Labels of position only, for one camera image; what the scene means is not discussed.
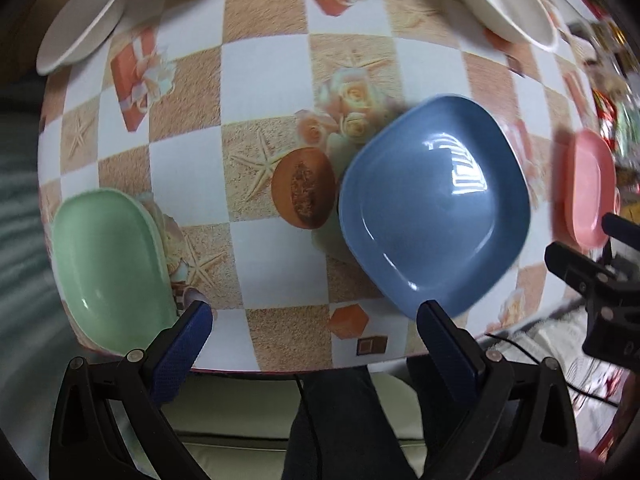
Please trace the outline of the pink square plate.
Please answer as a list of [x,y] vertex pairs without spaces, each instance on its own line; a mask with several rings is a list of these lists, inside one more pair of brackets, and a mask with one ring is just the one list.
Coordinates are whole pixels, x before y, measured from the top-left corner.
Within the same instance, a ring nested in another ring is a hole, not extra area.
[[564,217],[567,231],[582,249],[601,249],[608,241],[601,221],[620,211],[615,162],[597,133],[575,133],[565,155]]

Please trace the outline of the blue square plate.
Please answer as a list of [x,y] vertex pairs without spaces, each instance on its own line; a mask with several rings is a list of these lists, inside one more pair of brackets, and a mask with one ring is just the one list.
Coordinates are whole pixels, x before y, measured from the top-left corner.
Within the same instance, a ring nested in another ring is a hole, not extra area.
[[455,318],[518,258],[529,194],[511,145],[484,107],[435,96],[385,127],[344,173],[344,241],[407,318],[435,300]]

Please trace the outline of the large white paper bowl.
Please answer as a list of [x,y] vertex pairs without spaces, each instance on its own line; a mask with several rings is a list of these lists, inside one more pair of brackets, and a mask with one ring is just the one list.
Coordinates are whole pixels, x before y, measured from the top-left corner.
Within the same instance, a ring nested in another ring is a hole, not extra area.
[[554,52],[559,34],[540,0],[463,0],[488,29],[511,44]]

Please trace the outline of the green square plate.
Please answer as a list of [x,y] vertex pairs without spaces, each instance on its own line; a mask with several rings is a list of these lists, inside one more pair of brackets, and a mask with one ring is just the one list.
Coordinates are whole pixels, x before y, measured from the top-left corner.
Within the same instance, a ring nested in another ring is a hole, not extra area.
[[160,231],[129,195],[96,188],[64,200],[52,258],[70,316],[101,349],[148,348],[176,322]]

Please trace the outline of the patterned checkered tablecloth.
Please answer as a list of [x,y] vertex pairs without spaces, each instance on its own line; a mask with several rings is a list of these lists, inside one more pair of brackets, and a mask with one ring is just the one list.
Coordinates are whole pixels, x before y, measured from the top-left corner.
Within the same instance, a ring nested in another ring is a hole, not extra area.
[[472,99],[506,130],[530,196],[524,246],[457,322],[522,326],[572,293],[544,267],[563,235],[566,137],[596,122],[578,41],[507,44],[462,0],[104,0],[107,34],[47,81],[42,222],[95,188],[140,200],[175,289],[218,313],[200,370],[292,372],[421,351],[338,224],[352,158],[407,108]]

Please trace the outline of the small white paper bowl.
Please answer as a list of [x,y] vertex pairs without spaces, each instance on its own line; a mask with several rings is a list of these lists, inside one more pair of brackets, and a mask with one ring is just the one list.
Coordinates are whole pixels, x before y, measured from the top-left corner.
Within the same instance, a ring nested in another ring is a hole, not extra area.
[[47,76],[88,58],[122,18],[126,0],[68,0],[40,44],[36,70]]

